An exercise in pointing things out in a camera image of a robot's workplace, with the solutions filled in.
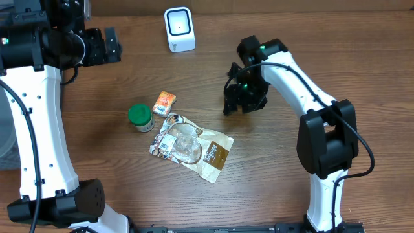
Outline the green lidded jar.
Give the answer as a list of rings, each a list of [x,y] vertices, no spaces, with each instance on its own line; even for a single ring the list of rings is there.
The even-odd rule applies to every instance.
[[[130,123],[134,125],[139,132],[146,133],[151,131],[155,126],[153,113],[146,104],[135,104],[128,111]]]

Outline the orange tissue pack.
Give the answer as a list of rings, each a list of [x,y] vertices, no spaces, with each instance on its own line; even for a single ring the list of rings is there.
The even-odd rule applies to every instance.
[[[171,107],[176,101],[176,96],[166,91],[161,91],[152,111],[162,117],[167,117],[171,112]]]

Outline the beige brown snack pouch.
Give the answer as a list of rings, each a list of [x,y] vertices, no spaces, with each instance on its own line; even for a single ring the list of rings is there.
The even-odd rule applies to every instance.
[[[185,116],[170,113],[149,147],[149,153],[170,160],[215,183],[234,139],[224,133],[199,127]]]

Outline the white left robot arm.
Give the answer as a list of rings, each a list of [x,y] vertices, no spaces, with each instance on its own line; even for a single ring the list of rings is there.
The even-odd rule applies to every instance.
[[[115,63],[122,48],[113,28],[85,28],[84,0],[15,1],[1,21],[1,87],[11,108],[21,161],[20,197],[11,221],[72,232],[132,232],[132,221],[105,201],[100,180],[80,181],[61,116],[61,74]]]

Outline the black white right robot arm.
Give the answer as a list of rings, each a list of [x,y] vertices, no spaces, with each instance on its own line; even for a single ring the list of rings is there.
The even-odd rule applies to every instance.
[[[310,175],[310,203],[301,223],[276,223],[272,232],[363,232],[362,223],[347,223],[340,214],[343,183],[363,177],[375,167],[371,148],[357,132],[356,113],[349,100],[337,101],[321,90],[297,65],[279,39],[260,43],[255,36],[241,40],[242,65],[231,64],[224,85],[224,115],[241,109],[264,108],[274,87],[299,118],[296,151]],[[370,159],[367,171],[350,174],[362,145]]]

